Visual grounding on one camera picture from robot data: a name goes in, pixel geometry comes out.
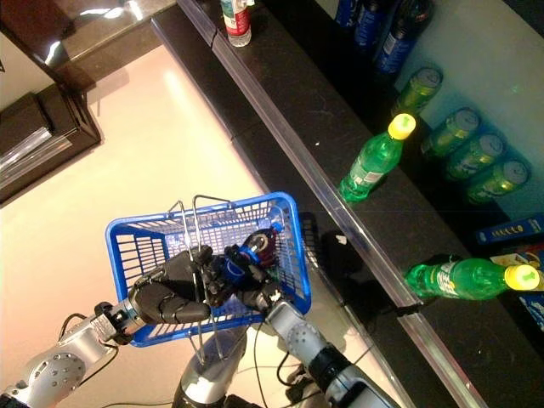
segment cable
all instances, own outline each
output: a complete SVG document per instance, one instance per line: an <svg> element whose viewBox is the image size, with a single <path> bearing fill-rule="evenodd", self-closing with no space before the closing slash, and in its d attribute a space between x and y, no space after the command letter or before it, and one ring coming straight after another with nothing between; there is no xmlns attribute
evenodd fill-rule
<svg viewBox="0 0 544 408"><path fill-rule="evenodd" d="M278 378L278 381L280 383L282 383L283 385L285 385L286 387L291 387L292 384L291 382L287 382L287 381L283 381L283 379L281 378L280 376L280 370L281 370L281 367L284 365L284 363L286 362L287 360L287 357L289 357L289 352L286 352L286 355L283 357L283 359L281 359L281 363L280 365L278 365L278 368L275 370L275 376Z"/></svg>
<svg viewBox="0 0 544 408"><path fill-rule="evenodd" d="M91 374L90 376L88 376L87 378L85 378L83 381L80 382L79 386L81 387L84 383L86 383L88 380L90 380L91 378L93 378L94 376L96 376L99 372L101 372L102 370L104 370L107 366L109 366L111 364L111 362L113 360L116 359L117 355L119 354L119 347L118 346L112 346L110 344L106 344L106 343L102 343L100 342L100 344L102 344L104 347L107 347L108 349L114 349L115 352L113 354L113 357L111 357L104 365L102 365L97 371L95 371L93 374Z"/></svg>
<svg viewBox="0 0 544 408"><path fill-rule="evenodd" d="M357 363L359 363L359 361L363 360L363 358L368 354L369 351L371 351L372 349L374 348L374 344L372 344L369 348L367 348L365 350L365 352L363 354L361 354L359 356L359 358L354 362L354 366L357 366Z"/></svg>
<svg viewBox="0 0 544 408"><path fill-rule="evenodd" d="M161 406L161 405L170 405L173 401L168 402L112 402L111 404L101 406L100 408L110 408L111 406L116 405L136 405L136 406Z"/></svg>
<svg viewBox="0 0 544 408"><path fill-rule="evenodd" d="M65 319L65 322L62 324L62 327L60 328L59 340L65 335L65 333L66 333L66 327L68 326L68 323L70 323L70 321L71 321L74 317L79 317L81 320L87 319L87 316L86 316L85 314L81 314L81 313L72 313L71 315L69 315L69 316Z"/></svg>
<svg viewBox="0 0 544 408"><path fill-rule="evenodd" d="M298 367L298 366L300 366L300 363L284 365L283 368L292 368L292 367ZM277 369L278 366L277 365L260 365L258 367L258 369L260 370L261 368L274 368L274 369ZM255 370L255 366L246 367L246 368L244 368L242 370L237 371L236 374L241 374L242 372L246 372L246 371L250 371L250 370Z"/></svg>
<svg viewBox="0 0 544 408"><path fill-rule="evenodd" d="M263 385L261 384L261 377L258 375L258 365L257 365L257 337L258 337L258 333L261 331L261 327L263 327L262 321L258 325L257 332L255 333L255 342L253 342L253 363L255 364L255 373L257 374L258 390L261 393L261 398L263 399L264 408L269 408L269 406L266 404L266 399L264 399Z"/></svg>

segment white floor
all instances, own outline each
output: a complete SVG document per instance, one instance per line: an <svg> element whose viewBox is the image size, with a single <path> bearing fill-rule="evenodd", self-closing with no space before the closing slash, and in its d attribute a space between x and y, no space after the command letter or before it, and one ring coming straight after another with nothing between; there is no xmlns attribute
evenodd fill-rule
<svg viewBox="0 0 544 408"><path fill-rule="evenodd" d="M0 212L1 388L18 381L24 364L54 343L68 314L89 314L100 301L116 301L104 238L112 219L164 212L178 198L189 202L197 193L233 200L262 193L165 48L100 81L88 101L104 143ZM368 346L320 280L312 276L312 281L310 319L348 358L357 359ZM254 335L250 329L231 391L262 405L250 368ZM279 364L283 352L276 343L275 337L259 334L260 366ZM59 406L168 401L191 355L187 340L123 347L111 366ZM286 365L294 363L290 358ZM360 366L398 399L372 353ZM288 372L283 371L284 378ZM269 407L288 404L275 370L262 368L260 374Z"/></svg>

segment shopping basket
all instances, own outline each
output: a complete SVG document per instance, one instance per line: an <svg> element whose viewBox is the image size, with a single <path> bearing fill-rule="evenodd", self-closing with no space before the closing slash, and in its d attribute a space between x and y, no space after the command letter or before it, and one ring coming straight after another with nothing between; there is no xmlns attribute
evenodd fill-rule
<svg viewBox="0 0 544 408"><path fill-rule="evenodd" d="M196 208L198 197L212 198L198 195L193 200L193 209L184 209L179 201L179 211L174 211L174 206L168 212L119 218L108 225L105 238L117 298L120 301L126 298L142 274L188 246L196 247L200 242L212 247L214 253L223 253L226 246L241 245L252 232L278 223L282 229L276 240L279 261L276 279L294 306L303 314L308 312L311 291L295 201L286 193L275 192ZM212 309L208 320L198 324L146 326L134 334L132 344L145 347L262 320L261 314L246 308L233 296L222 307Z"/></svg>

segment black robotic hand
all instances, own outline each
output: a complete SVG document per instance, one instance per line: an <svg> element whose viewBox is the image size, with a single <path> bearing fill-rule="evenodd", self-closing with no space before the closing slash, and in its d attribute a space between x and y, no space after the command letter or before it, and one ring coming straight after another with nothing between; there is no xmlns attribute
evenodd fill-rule
<svg viewBox="0 0 544 408"><path fill-rule="evenodd" d="M207 268L213 250L182 251L163 265L148 272L136 281L128 299L141 319L147 324L184 324L205 320L210 308L204 304L204 289L200 267Z"/></svg>

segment small bottle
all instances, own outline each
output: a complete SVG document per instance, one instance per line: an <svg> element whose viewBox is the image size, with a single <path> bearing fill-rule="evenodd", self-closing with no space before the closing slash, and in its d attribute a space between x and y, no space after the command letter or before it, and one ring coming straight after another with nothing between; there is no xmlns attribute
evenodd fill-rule
<svg viewBox="0 0 544 408"><path fill-rule="evenodd" d="M249 235L240 252L246 254L251 261L263 268L273 266L276 262L276 239L282 227L274 223L270 228L259 229Z"/></svg>
<svg viewBox="0 0 544 408"><path fill-rule="evenodd" d="M400 71L417 38L427 28L433 8L431 0L402 0L376 59L379 73L394 77Z"/></svg>
<svg viewBox="0 0 544 408"><path fill-rule="evenodd" d="M470 108L453 112L423 140L423 156L427 160L448 156L474 134L479 122L478 114Z"/></svg>
<svg viewBox="0 0 544 408"><path fill-rule="evenodd" d="M497 163L470 180L466 189L468 202L483 204L519 190L529 180L529 176L529 169L521 161Z"/></svg>
<svg viewBox="0 0 544 408"><path fill-rule="evenodd" d="M496 134L481 134L450 156L445 165L445 177L450 181L468 179L496 162L505 150L504 143Z"/></svg>
<svg viewBox="0 0 544 408"><path fill-rule="evenodd" d="M334 19L342 28L355 26L359 0L340 0L338 2L337 16Z"/></svg>
<svg viewBox="0 0 544 408"><path fill-rule="evenodd" d="M252 39L252 28L249 23L247 6L253 4L253 0L221 0L227 36L230 43L235 47L243 47L249 44Z"/></svg>
<svg viewBox="0 0 544 408"><path fill-rule="evenodd" d="M534 290L540 283L540 276L530 265L504 267L476 258L439 265L417 265L410 269L405 280L422 298L442 296L485 300L508 288Z"/></svg>
<svg viewBox="0 0 544 408"><path fill-rule="evenodd" d="M402 141L416 128L416 119L406 113L397 115L388 131L374 136L363 146L339 192L346 201L364 200L380 178L399 163Z"/></svg>
<svg viewBox="0 0 544 408"><path fill-rule="evenodd" d="M397 113L410 113L413 116L427 106L442 85L442 73L434 68L424 67L411 76L402 89L391 110L391 116Z"/></svg>
<svg viewBox="0 0 544 408"><path fill-rule="evenodd" d="M393 0L363 0L354 35L361 53L370 55L374 50L392 4Z"/></svg>

